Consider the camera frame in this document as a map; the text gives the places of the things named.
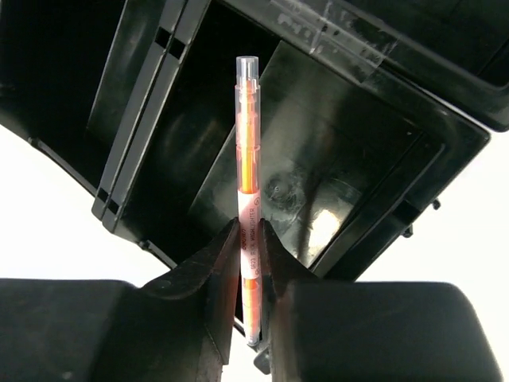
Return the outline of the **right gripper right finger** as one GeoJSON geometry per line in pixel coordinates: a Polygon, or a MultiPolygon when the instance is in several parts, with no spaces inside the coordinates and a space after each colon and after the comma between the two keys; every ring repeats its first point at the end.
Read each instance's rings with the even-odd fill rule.
{"type": "Polygon", "coordinates": [[[259,230],[273,380],[502,380],[476,311],[457,286],[320,279],[268,221],[259,230]]]}

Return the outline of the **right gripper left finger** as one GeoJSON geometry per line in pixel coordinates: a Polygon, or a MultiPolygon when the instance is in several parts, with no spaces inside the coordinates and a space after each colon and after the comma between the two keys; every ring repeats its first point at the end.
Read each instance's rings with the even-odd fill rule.
{"type": "Polygon", "coordinates": [[[239,222],[136,287],[3,279],[4,381],[218,381],[231,351],[239,222]]]}

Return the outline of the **orange slim highlighter pen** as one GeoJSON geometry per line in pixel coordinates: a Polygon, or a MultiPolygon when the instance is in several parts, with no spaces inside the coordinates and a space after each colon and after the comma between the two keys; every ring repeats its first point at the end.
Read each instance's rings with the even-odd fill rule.
{"type": "Polygon", "coordinates": [[[237,205],[240,227],[240,274],[243,330],[249,346],[259,343],[262,311],[262,268],[259,254],[259,222],[262,197],[260,84],[258,58],[236,58],[235,152],[237,205]]]}

